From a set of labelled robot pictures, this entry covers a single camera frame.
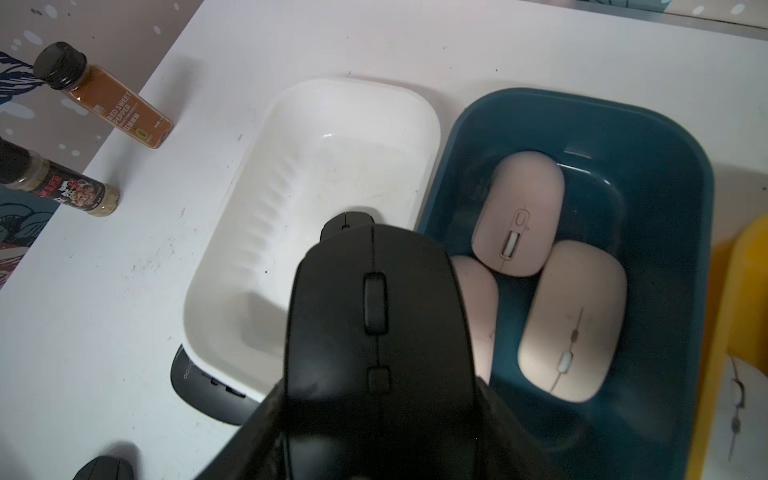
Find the brown spice bottle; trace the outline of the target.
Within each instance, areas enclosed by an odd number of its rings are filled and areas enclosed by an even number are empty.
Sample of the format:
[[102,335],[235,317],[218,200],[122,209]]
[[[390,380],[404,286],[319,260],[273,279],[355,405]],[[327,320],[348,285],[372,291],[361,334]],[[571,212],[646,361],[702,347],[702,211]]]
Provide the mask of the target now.
[[66,42],[43,49],[33,74],[148,148],[159,148],[174,128],[166,115]]

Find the yellow storage box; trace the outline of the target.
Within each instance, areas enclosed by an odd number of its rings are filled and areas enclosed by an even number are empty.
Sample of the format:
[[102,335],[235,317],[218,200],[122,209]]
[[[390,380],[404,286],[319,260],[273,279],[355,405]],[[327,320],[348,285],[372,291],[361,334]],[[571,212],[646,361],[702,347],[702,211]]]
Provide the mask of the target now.
[[701,477],[727,356],[767,377],[767,218],[716,247],[710,272],[693,440],[685,476]]

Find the dark spice bottle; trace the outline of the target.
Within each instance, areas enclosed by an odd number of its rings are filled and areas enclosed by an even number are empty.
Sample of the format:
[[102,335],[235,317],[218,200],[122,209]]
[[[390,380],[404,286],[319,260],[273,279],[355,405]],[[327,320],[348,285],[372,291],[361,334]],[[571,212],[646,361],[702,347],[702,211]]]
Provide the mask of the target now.
[[116,187],[4,139],[1,139],[1,184],[96,217],[113,213],[120,200]]

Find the pink mouse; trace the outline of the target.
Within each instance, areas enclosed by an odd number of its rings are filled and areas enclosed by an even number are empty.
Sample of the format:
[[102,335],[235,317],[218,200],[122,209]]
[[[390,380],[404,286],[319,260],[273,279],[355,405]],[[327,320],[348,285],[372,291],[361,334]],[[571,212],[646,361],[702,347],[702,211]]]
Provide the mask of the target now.
[[499,307],[499,290],[492,273],[474,258],[450,258],[461,290],[472,343],[475,374],[490,382]]
[[537,274],[549,256],[565,192],[564,174],[547,155],[522,151],[494,169],[471,247],[488,268],[513,277]]
[[602,387],[621,333],[627,276],[609,253],[563,240],[542,270],[518,348],[518,366],[538,389],[583,403]]

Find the teal storage box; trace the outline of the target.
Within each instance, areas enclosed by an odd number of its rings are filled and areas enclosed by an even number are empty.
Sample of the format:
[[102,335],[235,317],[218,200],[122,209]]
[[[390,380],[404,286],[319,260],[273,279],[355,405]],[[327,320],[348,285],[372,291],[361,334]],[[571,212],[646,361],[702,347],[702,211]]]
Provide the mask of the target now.
[[656,112],[531,88],[490,93],[453,125],[417,229],[467,254],[496,166],[526,150],[564,173],[557,236],[615,257],[627,310],[607,379],[568,403],[521,373],[518,346],[536,277],[499,277],[491,386],[569,479],[681,479],[691,445],[713,216],[711,164]]

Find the black mouse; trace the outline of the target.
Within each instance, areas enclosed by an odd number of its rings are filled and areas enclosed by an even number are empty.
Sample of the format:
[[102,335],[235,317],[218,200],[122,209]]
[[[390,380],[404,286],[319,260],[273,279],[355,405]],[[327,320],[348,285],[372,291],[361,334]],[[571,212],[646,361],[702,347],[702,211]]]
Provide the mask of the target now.
[[200,413],[240,426],[260,403],[201,370],[180,346],[170,368],[170,383],[180,399]]
[[445,250],[371,224],[300,262],[285,349],[292,479],[471,479],[471,341]]
[[134,480],[132,465],[125,459],[102,455],[82,466],[73,480]]
[[320,233],[320,241],[324,242],[338,236],[350,237],[369,234],[375,225],[374,218],[362,211],[342,212],[328,220]]

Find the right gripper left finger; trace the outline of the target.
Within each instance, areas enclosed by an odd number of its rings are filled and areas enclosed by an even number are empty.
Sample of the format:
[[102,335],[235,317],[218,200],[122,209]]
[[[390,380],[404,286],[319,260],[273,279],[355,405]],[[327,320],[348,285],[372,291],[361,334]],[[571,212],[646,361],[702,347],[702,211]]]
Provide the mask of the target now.
[[280,380],[196,479],[285,479],[284,406],[285,387]]

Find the white mouse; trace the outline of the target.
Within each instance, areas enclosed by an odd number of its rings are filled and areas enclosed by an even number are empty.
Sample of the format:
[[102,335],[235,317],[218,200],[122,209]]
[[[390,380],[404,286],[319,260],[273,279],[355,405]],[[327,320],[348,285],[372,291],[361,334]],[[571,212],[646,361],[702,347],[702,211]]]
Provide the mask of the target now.
[[701,477],[767,477],[767,377],[727,356]]

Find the white storage box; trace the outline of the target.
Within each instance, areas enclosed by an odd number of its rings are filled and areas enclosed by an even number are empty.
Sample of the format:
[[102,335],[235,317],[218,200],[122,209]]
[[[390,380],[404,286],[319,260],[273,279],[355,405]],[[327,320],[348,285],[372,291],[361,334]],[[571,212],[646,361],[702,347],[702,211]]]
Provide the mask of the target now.
[[416,226],[440,150],[417,92],[352,78],[280,93],[248,148],[187,290],[183,346],[205,373],[253,400],[281,378],[300,260],[351,210]]

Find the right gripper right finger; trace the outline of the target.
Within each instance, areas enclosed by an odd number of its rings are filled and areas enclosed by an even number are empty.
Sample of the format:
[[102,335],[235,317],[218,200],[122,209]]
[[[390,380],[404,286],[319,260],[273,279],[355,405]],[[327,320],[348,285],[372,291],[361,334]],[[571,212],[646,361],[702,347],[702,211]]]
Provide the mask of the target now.
[[475,403],[476,479],[568,479],[480,377],[475,378]]

